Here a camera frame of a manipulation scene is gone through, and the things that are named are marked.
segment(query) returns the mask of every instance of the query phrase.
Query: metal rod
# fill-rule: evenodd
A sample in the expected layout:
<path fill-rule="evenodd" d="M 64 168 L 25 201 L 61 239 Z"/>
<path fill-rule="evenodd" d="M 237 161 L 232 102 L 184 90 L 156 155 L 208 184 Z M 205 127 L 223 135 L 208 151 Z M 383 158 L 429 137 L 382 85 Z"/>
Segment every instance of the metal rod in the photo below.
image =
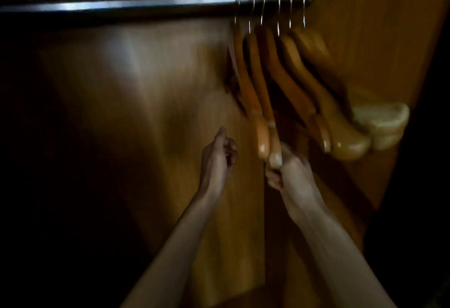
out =
<path fill-rule="evenodd" d="M 263 0 L 255 0 L 261 6 Z M 293 0 L 302 4 L 302 0 Z M 2 23 L 23 25 L 74 24 L 90 26 L 116 20 L 157 20 L 177 17 L 229 16 L 236 10 L 237 0 L 76 0 L 33 3 L 0 3 Z M 277 9 L 278 0 L 266 0 L 265 11 Z M 249 15 L 253 0 L 240 0 L 239 15 Z"/>

